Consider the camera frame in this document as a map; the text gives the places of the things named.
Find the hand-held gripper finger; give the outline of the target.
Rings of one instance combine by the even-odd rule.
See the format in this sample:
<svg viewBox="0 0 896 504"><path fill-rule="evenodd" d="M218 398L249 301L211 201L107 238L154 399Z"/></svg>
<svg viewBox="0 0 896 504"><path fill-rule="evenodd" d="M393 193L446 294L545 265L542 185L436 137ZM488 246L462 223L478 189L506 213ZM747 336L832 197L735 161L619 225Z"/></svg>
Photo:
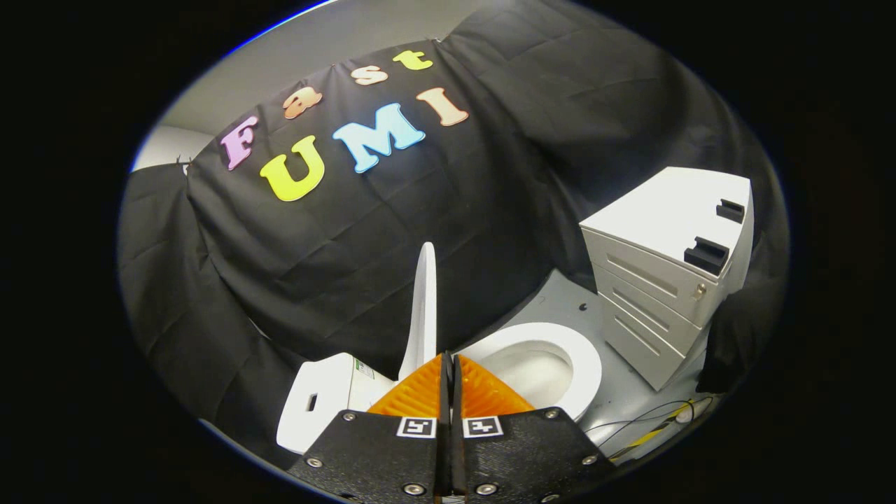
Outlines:
<svg viewBox="0 0 896 504"><path fill-rule="evenodd" d="M450 492L451 358L400 381L340 354L300 369L287 399L288 474L336 501L438 501Z"/></svg>
<svg viewBox="0 0 896 504"><path fill-rule="evenodd" d="M563 408L535 408L460 354L452 402L451 487L468 503L571 503L617 471Z"/></svg>

